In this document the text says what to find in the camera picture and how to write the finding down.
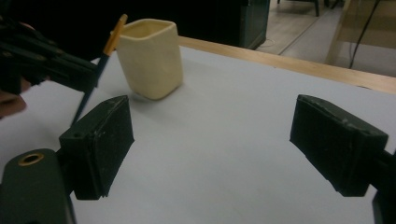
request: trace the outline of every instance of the tiled floor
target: tiled floor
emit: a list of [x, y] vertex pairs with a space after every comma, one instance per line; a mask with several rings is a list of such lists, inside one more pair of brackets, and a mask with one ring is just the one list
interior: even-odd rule
[[[342, 11], [343, 4], [338, 4], [325, 12], [281, 55], [324, 63]], [[344, 44], [336, 66], [349, 66], [350, 47], [355, 48], [355, 45]], [[360, 45], [352, 69], [396, 77], [396, 49]]]

